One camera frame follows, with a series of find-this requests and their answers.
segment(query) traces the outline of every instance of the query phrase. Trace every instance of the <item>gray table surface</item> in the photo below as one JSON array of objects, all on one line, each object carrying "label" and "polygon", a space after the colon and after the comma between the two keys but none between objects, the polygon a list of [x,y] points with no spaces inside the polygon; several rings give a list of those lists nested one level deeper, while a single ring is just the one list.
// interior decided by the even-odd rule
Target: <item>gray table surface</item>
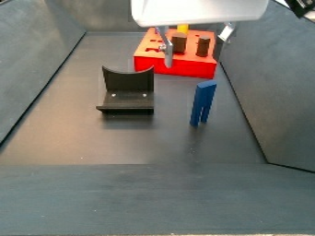
[{"label": "gray table surface", "polygon": [[155,77],[154,116],[106,117],[102,65],[134,69],[139,34],[84,37],[0,151],[0,235],[315,233],[315,176],[266,164],[218,68]]}]

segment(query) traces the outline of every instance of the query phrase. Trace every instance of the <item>black holder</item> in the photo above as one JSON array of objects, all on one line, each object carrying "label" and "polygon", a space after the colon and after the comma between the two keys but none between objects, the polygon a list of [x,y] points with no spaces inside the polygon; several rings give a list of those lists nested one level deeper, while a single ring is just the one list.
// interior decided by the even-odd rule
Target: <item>black holder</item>
[{"label": "black holder", "polygon": [[98,110],[154,113],[154,67],[142,72],[120,73],[103,66],[103,78],[107,91]]}]

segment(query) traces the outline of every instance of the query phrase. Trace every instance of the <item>red block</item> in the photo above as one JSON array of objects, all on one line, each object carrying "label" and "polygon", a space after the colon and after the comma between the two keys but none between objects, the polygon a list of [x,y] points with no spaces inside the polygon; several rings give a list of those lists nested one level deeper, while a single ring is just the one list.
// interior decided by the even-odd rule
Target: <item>red block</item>
[{"label": "red block", "polygon": [[[170,29],[166,36],[171,40],[176,29]],[[207,57],[196,56],[199,36],[211,37],[210,51]],[[188,30],[184,54],[174,54],[172,67],[164,65],[166,55],[159,52],[159,45],[163,43],[162,37],[155,33],[155,28],[150,28],[143,41],[134,53],[134,70],[147,70],[154,66],[154,72],[184,77],[212,78],[216,61],[212,59],[212,49],[215,45],[214,33],[208,31]]]}]

